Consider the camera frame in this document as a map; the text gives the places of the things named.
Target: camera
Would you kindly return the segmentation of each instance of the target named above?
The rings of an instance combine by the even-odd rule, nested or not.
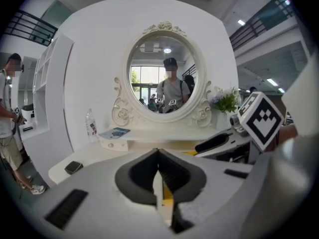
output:
[[[239,118],[237,116],[237,114],[232,115],[229,118],[231,127],[241,136],[241,137],[246,137],[248,136],[248,132],[246,131],[246,129],[244,129],[244,127],[240,124],[239,122]]]

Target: black vent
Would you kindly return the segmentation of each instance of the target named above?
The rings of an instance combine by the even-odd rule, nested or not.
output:
[[[88,193],[85,191],[78,189],[73,190],[45,219],[52,225],[63,230],[87,195]]]

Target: water bottle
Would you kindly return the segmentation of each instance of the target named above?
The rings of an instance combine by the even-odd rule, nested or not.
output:
[[[92,113],[92,109],[89,109],[88,113],[85,116],[85,125],[86,125],[86,130],[88,132],[90,142],[98,142],[99,139],[96,135],[97,133],[96,123]]]

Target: staircase railing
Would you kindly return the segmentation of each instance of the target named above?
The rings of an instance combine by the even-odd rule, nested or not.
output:
[[[18,10],[9,22],[4,34],[18,36],[49,46],[58,28],[23,10]]]
[[[230,36],[233,50],[265,33],[274,26],[293,16],[290,0],[271,0],[242,27]]]

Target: ornate mirror frame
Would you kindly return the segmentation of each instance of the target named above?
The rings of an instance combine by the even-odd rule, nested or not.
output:
[[[156,36],[172,37],[180,41],[190,51],[194,58],[197,73],[197,83],[193,94],[180,109],[169,114],[157,114],[145,109],[136,99],[130,82],[131,62],[134,52],[146,39]],[[136,37],[128,46],[124,57],[121,75],[115,78],[118,96],[112,109],[112,120],[119,126],[138,125],[140,122],[150,123],[178,123],[205,127],[211,123],[211,110],[207,100],[210,90],[207,87],[211,84],[207,81],[205,58],[197,44],[187,37],[186,33],[178,26],[165,21],[158,25],[152,25],[145,29],[141,35]]]

